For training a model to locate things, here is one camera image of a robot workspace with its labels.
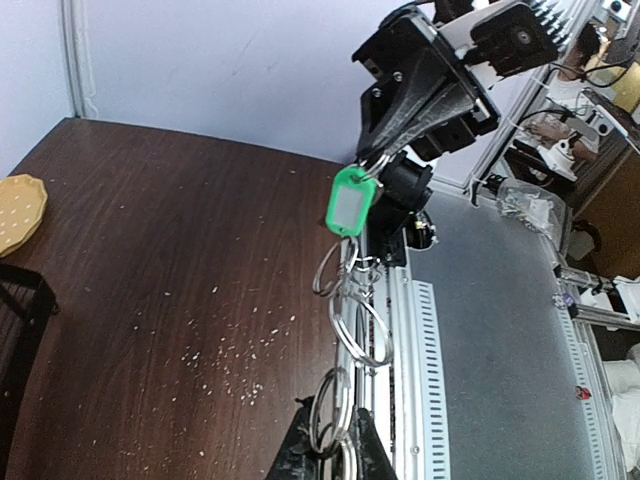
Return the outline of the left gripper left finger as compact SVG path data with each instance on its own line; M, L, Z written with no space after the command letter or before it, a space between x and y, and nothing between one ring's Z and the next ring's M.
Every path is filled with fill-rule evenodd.
M309 420L314 397L296 399L299 408L267 473L268 480L313 480L318 478L318 460L311 448Z

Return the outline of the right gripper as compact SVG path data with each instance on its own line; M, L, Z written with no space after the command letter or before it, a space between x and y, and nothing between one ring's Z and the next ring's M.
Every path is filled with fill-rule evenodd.
M392 11L351 60L374 77L360 97L360 161L409 147L429 162L498 125L497 109L480 83L417 6Z

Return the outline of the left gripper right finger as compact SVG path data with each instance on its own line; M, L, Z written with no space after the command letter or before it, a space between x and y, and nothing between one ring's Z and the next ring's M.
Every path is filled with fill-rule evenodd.
M356 479L398 479L367 409L354 408L349 436L355 449Z

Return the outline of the metal keyring disc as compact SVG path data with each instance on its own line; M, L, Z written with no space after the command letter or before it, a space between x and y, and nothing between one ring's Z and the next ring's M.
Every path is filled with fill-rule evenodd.
M356 237L336 241L312 281L313 293L328 302L336 353L311 402L308 435L318 466L329 464L336 479L358 477L358 375L389 365L394 355L390 328L373 305L373 285L382 277L380 260L363 256L360 246Z

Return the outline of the black wire dish rack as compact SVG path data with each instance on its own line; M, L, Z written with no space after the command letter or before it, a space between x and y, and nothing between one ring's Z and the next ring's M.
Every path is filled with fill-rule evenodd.
M49 318L59 312L44 276L1 265L1 449L8 450Z

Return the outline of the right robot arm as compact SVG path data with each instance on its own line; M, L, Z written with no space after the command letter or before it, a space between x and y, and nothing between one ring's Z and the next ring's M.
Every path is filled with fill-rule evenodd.
M392 11L352 54L374 82L360 97L356 160L380 190L367 215L371 255L396 265L405 229L420 249L433 242L424 208L429 161L498 127L489 98L498 7L438 26L417 5Z

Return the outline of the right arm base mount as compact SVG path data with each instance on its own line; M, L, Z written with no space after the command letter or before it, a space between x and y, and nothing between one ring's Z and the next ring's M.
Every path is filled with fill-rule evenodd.
M387 267L405 267L408 251L429 250L438 243L436 225L425 209L411 212L405 225L385 233L382 243L382 263Z

